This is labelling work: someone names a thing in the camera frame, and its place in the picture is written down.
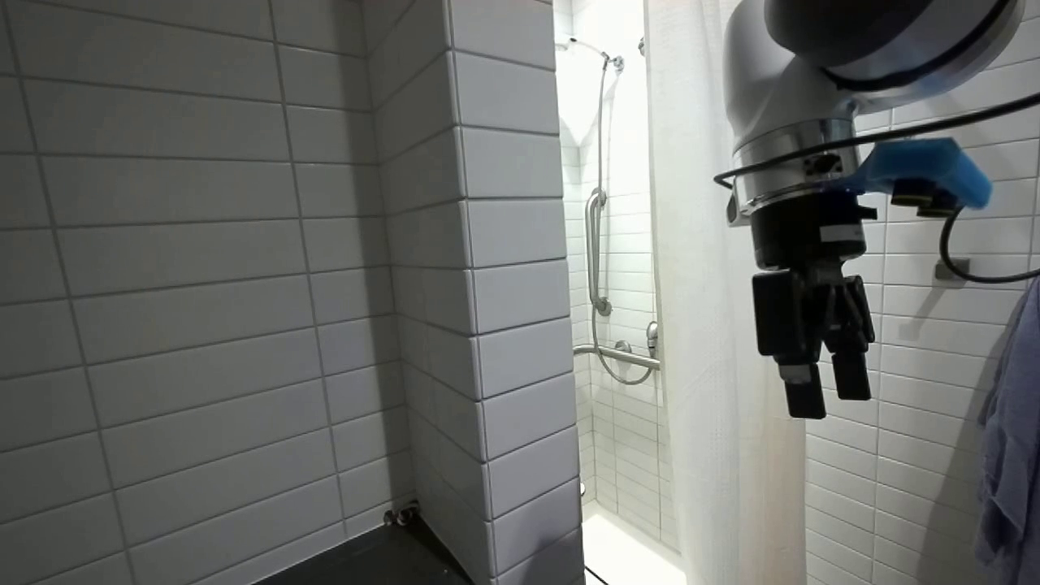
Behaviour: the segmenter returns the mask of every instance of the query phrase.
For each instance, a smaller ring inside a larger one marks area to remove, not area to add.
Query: white tiled wall
[[[252,582],[410,496],[353,0],[0,11],[0,582]]]
[[[475,582],[577,556],[553,11],[367,0],[422,518]]]
[[[561,100],[561,176],[566,176],[566,252],[571,278],[576,344],[590,344],[583,201],[596,184],[596,141],[604,141],[604,292],[609,320],[596,320],[602,344],[631,344],[646,354],[646,326],[657,320],[654,228],[649,228],[649,111],[644,3],[556,3],[560,100]],[[623,60],[623,72],[606,74],[604,136],[596,136],[602,60],[567,38]],[[576,358],[577,431],[583,500],[609,512],[654,543],[675,551],[671,473],[662,385],[620,386],[593,358]]]
[[[950,97],[875,115],[861,128],[914,124],[1035,90],[1035,6],[1009,48]],[[976,274],[1035,267],[1035,115],[966,128],[961,146],[993,179],[993,201],[966,213],[954,255]],[[937,284],[940,220],[883,209],[861,274],[877,344],[872,404],[831,404],[809,428],[809,582],[979,585],[979,406],[1020,286]]]

